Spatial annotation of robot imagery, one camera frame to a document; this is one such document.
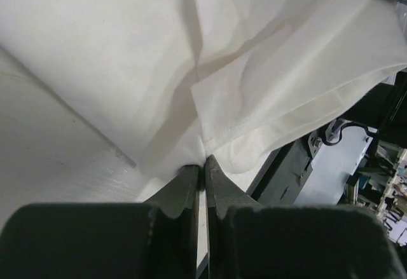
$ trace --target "bolt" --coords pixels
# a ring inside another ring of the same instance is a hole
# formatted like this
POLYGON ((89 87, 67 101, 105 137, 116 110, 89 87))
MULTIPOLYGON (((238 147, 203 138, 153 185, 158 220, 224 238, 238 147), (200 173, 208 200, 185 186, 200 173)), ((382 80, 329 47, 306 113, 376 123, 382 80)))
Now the bolt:
POLYGON ((314 147, 320 148, 322 147, 322 139, 321 138, 317 138, 314 141, 314 147))

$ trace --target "folded cloth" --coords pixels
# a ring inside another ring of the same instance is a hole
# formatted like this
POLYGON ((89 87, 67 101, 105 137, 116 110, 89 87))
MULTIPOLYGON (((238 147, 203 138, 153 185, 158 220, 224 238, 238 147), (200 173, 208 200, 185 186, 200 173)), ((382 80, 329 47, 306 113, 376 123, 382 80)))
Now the folded cloth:
POLYGON ((407 65, 385 0, 0 0, 0 45, 155 177, 250 170, 407 65))

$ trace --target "white fabric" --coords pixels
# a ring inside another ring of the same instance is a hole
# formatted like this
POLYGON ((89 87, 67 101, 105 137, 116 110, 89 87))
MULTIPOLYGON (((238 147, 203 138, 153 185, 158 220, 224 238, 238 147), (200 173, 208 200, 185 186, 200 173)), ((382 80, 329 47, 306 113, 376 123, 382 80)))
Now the white fabric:
POLYGON ((384 0, 0 0, 0 45, 145 172, 227 172, 407 65, 384 0))

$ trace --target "white cloth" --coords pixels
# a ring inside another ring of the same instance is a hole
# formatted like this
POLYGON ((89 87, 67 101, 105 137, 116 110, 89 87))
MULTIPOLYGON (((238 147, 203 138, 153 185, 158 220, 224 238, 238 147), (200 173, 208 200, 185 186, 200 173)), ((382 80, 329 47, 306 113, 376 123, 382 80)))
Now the white cloth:
POLYGON ((227 172, 407 65, 384 0, 0 0, 0 45, 145 172, 227 172))

